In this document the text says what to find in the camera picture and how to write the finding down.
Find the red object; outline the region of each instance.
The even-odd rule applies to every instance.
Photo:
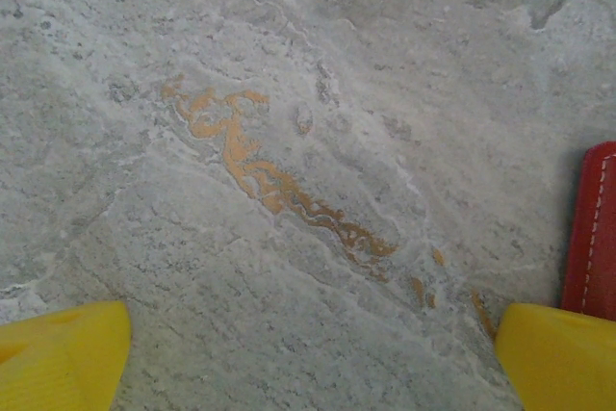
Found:
[[[560,308],[616,321],[616,141],[584,156]]]

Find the stone surface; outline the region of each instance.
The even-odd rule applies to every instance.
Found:
[[[114,410],[521,409],[614,0],[0,0],[0,321],[128,303]]]

